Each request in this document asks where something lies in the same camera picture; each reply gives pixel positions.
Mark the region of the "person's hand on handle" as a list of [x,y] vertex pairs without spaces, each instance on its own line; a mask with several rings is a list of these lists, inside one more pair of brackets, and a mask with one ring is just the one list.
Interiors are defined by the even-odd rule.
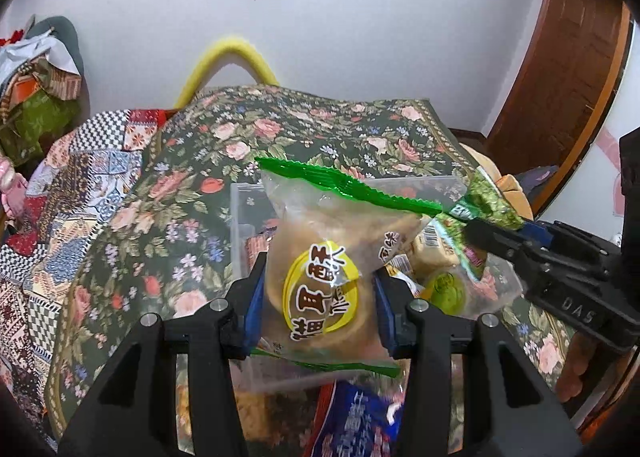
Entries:
[[568,347],[560,377],[555,383],[555,394],[566,403],[582,391],[582,376],[596,351],[597,343],[582,333],[575,333]]

